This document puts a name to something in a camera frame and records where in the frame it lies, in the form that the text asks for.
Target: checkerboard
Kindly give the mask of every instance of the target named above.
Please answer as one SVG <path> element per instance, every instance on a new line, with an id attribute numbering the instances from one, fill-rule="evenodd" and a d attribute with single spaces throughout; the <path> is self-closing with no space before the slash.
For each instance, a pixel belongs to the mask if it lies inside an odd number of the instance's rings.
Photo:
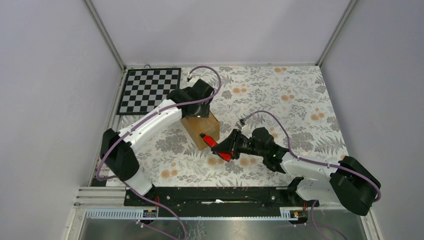
<path id="1" fill-rule="evenodd" d="M 181 68 L 128 70 L 117 115 L 145 115 L 180 87 Z"/>

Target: brown box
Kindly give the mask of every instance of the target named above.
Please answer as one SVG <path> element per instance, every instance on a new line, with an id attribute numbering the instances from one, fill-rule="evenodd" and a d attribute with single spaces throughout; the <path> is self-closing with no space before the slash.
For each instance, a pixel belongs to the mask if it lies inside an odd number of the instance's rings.
<path id="1" fill-rule="evenodd" d="M 200 134 L 211 136 L 215 141 L 220 139 L 220 122 L 212 112 L 209 113 L 209 117 L 184 117 L 180 121 L 199 150 L 208 147 Z"/>

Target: floral pattern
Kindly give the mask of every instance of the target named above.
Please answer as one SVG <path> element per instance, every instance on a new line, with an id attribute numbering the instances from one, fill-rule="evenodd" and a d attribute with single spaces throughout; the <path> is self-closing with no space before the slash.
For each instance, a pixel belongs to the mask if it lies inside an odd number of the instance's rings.
<path id="1" fill-rule="evenodd" d="M 190 70 L 182 68 L 181 79 L 185 79 Z M 216 70 L 222 78 L 222 88 L 210 109 L 220 122 L 220 141 L 236 128 L 241 117 L 256 110 L 267 110 L 286 127 L 297 153 L 322 159 L 340 159 L 347 155 L 319 67 L 219 67 Z M 198 69 L 193 75 L 218 87 L 216 76 L 208 69 Z M 180 84 L 184 88 L 187 83 L 181 81 Z M 141 117 L 125 115 L 119 128 Z M 256 114 L 246 123 L 249 133 L 266 127 L 277 144 L 287 147 L 286 136 L 271 117 Z M 295 177 L 268 170 L 258 156 L 242 154 L 239 159 L 225 162 L 209 148 L 199 150 L 180 122 L 146 142 L 136 157 L 150 181 L 162 187 L 287 186 Z M 123 184 L 110 179 L 107 186 Z"/>

